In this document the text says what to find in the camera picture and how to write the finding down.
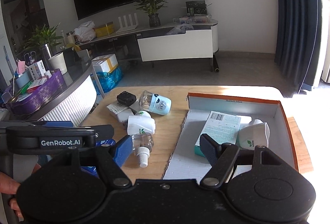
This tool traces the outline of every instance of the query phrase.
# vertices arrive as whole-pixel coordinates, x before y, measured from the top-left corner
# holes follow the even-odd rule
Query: plastic bag
[[[75,28],[75,35],[80,42],[91,41],[96,37],[95,24],[93,21],[88,21]]]
[[[118,82],[123,77],[123,72],[120,67],[117,67],[113,72],[97,72],[96,75],[99,78],[103,92],[107,93],[116,87]],[[93,80],[93,84],[96,93],[101,94],[95,80]]]
[[[166,35],[175,35],[175,34],[185,34],[186,31],[193,31],[194,27],[192,25],[183,23],[182,25],[177,25],[172,28]]]

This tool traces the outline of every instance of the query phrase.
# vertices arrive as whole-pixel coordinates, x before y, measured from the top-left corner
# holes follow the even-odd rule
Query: purple basket
[[[47,103],[52,95],[65,85],[64,78],[59,69],[42,86],[22,101],[7,103],[6,107],[16,116],[27,116],[36,112],[43,104]]]

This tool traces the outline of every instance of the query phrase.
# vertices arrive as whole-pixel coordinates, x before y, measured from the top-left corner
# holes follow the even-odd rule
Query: floor
[[[208,59],[185,59],[139,63],[125,72],[118,86],[148,85],[247,85],[272,86],[290,99],[293,115],[308,148],[314,171],[304,176],[316,190],[316,203],[309,223],[325,223],[329,193],[328,148],[330,84],[320,82],[311,92],[296,89],[284,78],[272,59],[220,58],[220,72],[209,71]]]

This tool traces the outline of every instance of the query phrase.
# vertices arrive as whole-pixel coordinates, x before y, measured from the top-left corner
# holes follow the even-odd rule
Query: curtain
[[[275,63],[299,89],[314,82],[321,43],[320,3],[321,0],[278,0]]]

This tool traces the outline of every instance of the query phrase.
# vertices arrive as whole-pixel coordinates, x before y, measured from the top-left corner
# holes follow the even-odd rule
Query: white drawer
[[[138,39],[142,61],[213,57],[212,30]]]

